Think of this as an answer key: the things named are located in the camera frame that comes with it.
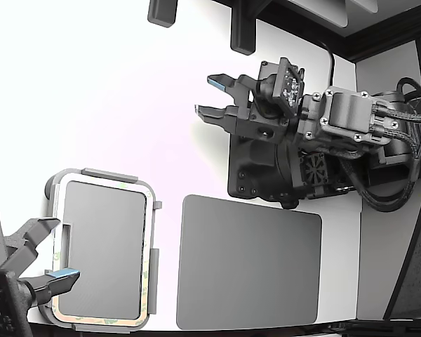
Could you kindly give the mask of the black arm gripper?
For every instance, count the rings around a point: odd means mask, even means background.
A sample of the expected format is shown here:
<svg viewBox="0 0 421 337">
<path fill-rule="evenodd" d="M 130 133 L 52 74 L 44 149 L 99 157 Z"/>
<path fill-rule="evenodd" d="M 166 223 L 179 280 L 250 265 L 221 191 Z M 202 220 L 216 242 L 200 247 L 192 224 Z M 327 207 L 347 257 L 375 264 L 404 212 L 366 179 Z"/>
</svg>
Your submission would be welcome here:
<svg viewBox="0 0 421 337">
<path fill-rule="evenodd" d="M 230 95 L 234 104 L 226 108 L 195 105 L 204 123 L 250 139 L 280 143 L 291 120 L 291 64 L 263 62 L 259 78 L 242 74 L 237 79 L 227 74 L 207 76 L 207 82 Z"/>
</svg>

